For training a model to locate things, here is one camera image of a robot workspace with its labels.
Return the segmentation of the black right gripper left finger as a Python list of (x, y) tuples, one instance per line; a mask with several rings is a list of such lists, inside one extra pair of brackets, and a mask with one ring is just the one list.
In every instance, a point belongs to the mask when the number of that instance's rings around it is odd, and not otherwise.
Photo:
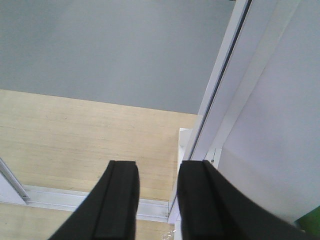
[(111, 160), (89, 195), (50, 239), (134, 240), (138, 205), (136, 163)]

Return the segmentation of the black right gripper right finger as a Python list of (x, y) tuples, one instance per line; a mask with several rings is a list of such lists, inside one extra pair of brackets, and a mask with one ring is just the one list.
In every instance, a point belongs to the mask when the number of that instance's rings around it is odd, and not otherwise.
[(314, 240), (263, 209), (207, 161), (182, 161), (177, 198), (184, 240)]

